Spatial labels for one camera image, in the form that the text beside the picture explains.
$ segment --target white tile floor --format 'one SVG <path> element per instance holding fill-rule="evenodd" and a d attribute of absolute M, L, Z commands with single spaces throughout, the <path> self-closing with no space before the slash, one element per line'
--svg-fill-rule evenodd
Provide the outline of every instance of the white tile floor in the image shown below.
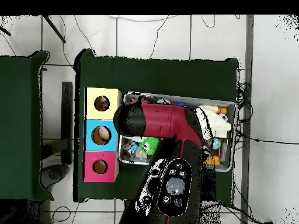
<path fill-rule="evenodd" d="M 148 16 L 146 19 L 160 19 L 166 16 Z M 67 43 L 64 46 L 65 54 L 71 64 L 83 48 L 90 48 L 84 35 L 78 29 L 74 16 L 51 16 L 53 23 L 62 35 L 65 32 Z M 163 21 L 158 22 L 131 22 L 124 19 L 118 21 L 118 42 L 116 43 L 116 20 L 108 16 L 76 16 L 77 22 L 89 39 L 97 56 L 124 56 L 130 58 L 149 58 L 155 39 L 156 31 Z M 134 19 L 144 19 L 144 16 L 135 16 Z M 224 60 L 235 57 L 239 60 L 240 68 L 245 66 L 245 35 L 246 16 L 237 19 L 235 15 L 203 15 L 192 16 L 192 46 L 191 59 Z M 4 19 L 1 24 L 12 33 L 5 37 L 15 50 L 17 56 L 28 56 L 33 52 L 43 50 L 50 52 L 50 58 L 43 71 L 43 135 L 44 138 L 60 137 L 61 118 L 61 82 L 75 82 L 75 72 L 68 65 L 62 51 L 62 41 L 53 29 L 41 16 L 18 16 Z M 158 33 L 157 43 L 152 58 L 170 60 L 189 59 L 189 33 L 190 16 L 177 16 L 166 20 Z M 5 39 L 0 36 L 0 55 L 13 55 Z M 241 71 L 241 81 L 244 80 L 244 71 Z M 241 149 L 235 154 L 235 181 L 241 189 Z M 59 163 L 59 156 L 52 156 L 43 162 L 44 166 Z M 78 203 L 72 200 L 72 171 L 68 171 L 63 181 L 54 185 L 51 193 L 54 201 L 48 202 L 43 207 L 43 219 L 49 224 L 53 212 L 53 224 L 118 224 L 123 202 L 117 200 L 95 200 Z M 240 208 L 241 198 L 235 193 L 235 205 Z M 239 220 L 227 209 L 221 209 L 222 224 L 239 224 Z"/>

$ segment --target plastic bin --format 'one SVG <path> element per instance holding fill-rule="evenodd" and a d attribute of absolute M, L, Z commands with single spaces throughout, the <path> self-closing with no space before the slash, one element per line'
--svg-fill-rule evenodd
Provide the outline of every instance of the plastic bin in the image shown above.
<path fill-rule="evenodd" d="M 225 156 L 225 160 L 220 162 L 219 166 L 215 166 L 217 172 L 227 172 L 232 168 L 232 161 L 234 157 L 234 146 L 235 146 L 235 130 L 237 126 L 237 112 L 238 106 L 234 102 L 230 101 L 220 101 L 220 100 L 207 100 L 207 99 L 197 99 L 197 98 L 188 98 L 188 97 L 180 97 L 180 96 L 168 96 L 162 94 L 150 94 L 150 93 L 137 93 L 137 92 L 127 92 L 123 96 L 123 101 L 125 103 L 130 102 L 132 99 L 136 99 L 140 95 L 152 96 L 155 100 L 160 98 L 166 98 L 168 100 L 172 100 L 174 102 L 181 102 L 184 106 L 196 109 L 198 106 L 202 104 L 214 105 L 218 107 L 226 107 L 227 108 L 227 117 L 228 123 L 231 124 L 231 130 L 227 132 L 227 138 L 224 139 L 224 142 L 227 143 L 227 152 Z M 126 156 L 124 149 L 121 147 L 127 143 L 127 139 L 123 136 L 119 136 L 119 152 L 118 158 L 122 163 L 132 163 L 129 157 Z M 134 164 L 139 165 L 148 165 L 151 161 L 151 156 L 148 156 L 147 162 L 134 162 Z"/>

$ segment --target floor tile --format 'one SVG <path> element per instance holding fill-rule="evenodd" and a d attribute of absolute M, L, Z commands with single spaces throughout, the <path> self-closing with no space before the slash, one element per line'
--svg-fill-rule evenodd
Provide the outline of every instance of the floor tile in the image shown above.
<path fill-rule="evenodd" d="M 114 224 L 114 214 L 77 212 L 73 224 Z"/>
<path fill-rule="evenodd" d="M 220 60 L 237 58 L 245 67 L 246 15 L 192 16 L 192 59 Z"/>
<path fill-rule="evenodd" d="M 163 20 L 157 22 L 118 21 L 118 56 L 148 59 L 153 51 L 157 30 Z M 158 31 L 158 39 L 152 58 L 169 60 L 189 59 L 190 16 L 167 19 Z"/>
<path fill-rule="evenodd" d="M 232 213 L 221 213 L 221 223 L 222 224 L 240 224 L 240 214 L 236 213 L 237 217 Z"/>
<path fill-rule="evenodd" d="M 114 212 L 113 199 L 88 199 L 79 205 L 78 211 L 110 211 Z"/>
<path fill-rule="evenodd" d="M 116 199 L 116 211 L 124 211 L 124 201 Z"/>
<path fill-rule="evenodd" d="M 122 214 L 123 213 L 115 213 L 115 224 L 119 224 Z"/>
<path fill-rule="evenodd" d="M 54 212 L 61 206 L 68 207 L 70 211 L 76 210 L 78 203 L 73 200 L 73 171 L 74 167 L 71 166 L 63 180 L 48 189 L 54 200 L 46 201 L 43 204 L 42 211 Z"/>
<path fill-rule="evenodd" d="M 41 50 L 41 16 L 7 16 L 0 20 L 0 26 L 11 33 L 3 32 L 17 56 L 29 56 Z M 11 55 L 13 51 L 0 35 L 0 55 Z"/>
<path fill-rule="evenodd" d="M 74 15 L 61 16 L 65 23 L 66 35 L 64 51 L 67 59 L 74 64 L 75 57 L 84 49 L 90 48 L 87 41 L 89 40 L 92 49 L 98 57 L 116 55 L 116 21 L 106 15 L 82 16 L 77 15 L 76 20 L 81 33 L 77 26 Z M 64 25 L 59 16 L 51 16 L 53 23 L 62 35 L 64 35 Z M 68 64 L 62 50 L 62 41 L 54 33 L 52 28 L 44 21 L 43 29 L 43 49 L 50 52 L 51 57 L 49 64 Z"/>
<path fill-rule="evenodd" d="M 43 224 L 71 224 L 75 213 L 66 212 L 66 208 L 61 208 L 61 210 L 64 212 L 42 212 Z"/>

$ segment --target toy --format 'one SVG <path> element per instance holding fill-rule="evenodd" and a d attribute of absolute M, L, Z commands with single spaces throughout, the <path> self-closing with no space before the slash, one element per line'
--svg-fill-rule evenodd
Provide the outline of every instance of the toy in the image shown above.
<path fill-rule="evenodd" d="M 183 107 L 183 103 L 182 103 L 182 102 L 174 102 L 174 105 L 175 105 L 175 106 Z"/>
<path fill-rule="evenodd" d="M 220 116 L 221 118 L 223 118 L 225 122 L 228 121 L 228 117 L 227 117 L 225 114 L 220 113 L 219 116 Z"/>
<path fill-rule="evenodd" d="M 214 155 L 214 156 L 210 155 L 208 157 L 208 159 L 204 162 L 204 164 L 219 166 L 220 165 L 219 156 L 218 155 Z"/>
<path fill-rule="evenodd" d="M 135 154 L 133 154 L 132 159 L 130 159 L 130 160 L 138 161 L 138 162 L 146 162 L 147 161 L 147 154 L 144 151 L 142 151 L 141 148 L 138 147 Z"/>
<path fill-rule="evenodd" d="M 226 114 L 227 113 L 227 109 L 226 109 L 226 107 L 218 107 L 218 110 L 217 110 L 216 113 L 217 114 L 220 114 L 220 113 Z"/>
<path fill-rule="evenodd" d="M 196 109 L 196 114 L 205 140 L 213 137 L 227 137 L 227 132 L 231 130 L 231 124 L 225 122 L 218 114 L 212 110 L 201 108 L 201 106 Z"/>
<path fill-rule="evenodd" d="M 82 181 L 115 182 L 119 173 L 119 135 L 113 124 L 113 116 L 121 105 L 122 95 L 117 89 L 86 87 L 84 96 L 86 119 L 83 126 Z"/>
<path fill-rule="evenodd" d="M 221 145 L 220 139 L 219 139 L 219 138 L 215 138 L 215 139 L 214 139 L 214 142 L 213 142 L 213 147 L 212 147 L 212 149 L 214 149 L 214 150 L 219 149 L 219 148 L 220 148 L 220 145 Z"/>
<path fill-rule="evenodd" d="M 139 144 L 139 148 L 147 155 L 153 155 L 156 148 L 158 147 L 159 139 L 158 138 L 147 138 L 142 143 Z"/>
<path fill-rule="evenodd" d="M 173 100 L 168 100 L 168 99 L 166 99 L 166 98 L 161 98 L 161 99 L 159 99 L 158 101 L 157 101 L 157 103 L 159 103 L 159 104 L 168 104 L 168 105 L 173 105 L 174 104 L 174 102 L 173 102 Z"/>
<path fill-rule="evenodd" d="M 147 139 L 147 137 L 145 137 L 145 136 L 142 136 L 142 137 L 141 136 L 134 136 L 134 137 L 124 136 L 124 138 L 132 140 L 134 142 L 143 142 L 144 140 Z"/>
<path fill-rule="evenodd" d="M 138 149 L 138 145 L 134 141 L 130 141 L 127 144 L 123 145 L 122 148 L 125 150 L 128 156 L 132 156 Z"/>

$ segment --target green table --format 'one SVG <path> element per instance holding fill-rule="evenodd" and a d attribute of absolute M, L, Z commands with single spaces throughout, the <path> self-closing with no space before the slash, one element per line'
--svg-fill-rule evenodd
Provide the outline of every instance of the green table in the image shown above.
<path fill-rule="evenodd" d="M 95 57 L 92 50 L 83 50 L 75 60 L 75 140 L 74 200 L 85 198 L 133 199 L 145 166 L 120 164 L 115 183 L 83 183 L 81 180 L 85 87 L 117 88 L 235 102 L 238 60 L 159 60 Z M 231 205 L 232 169 L 216 175 L 217 200 Z"/>
<path fill-rule="evenodd" d="M 48 52 L 0 57 L 0 198 L 50 200 L 40 185 L 40 70 Z"/>

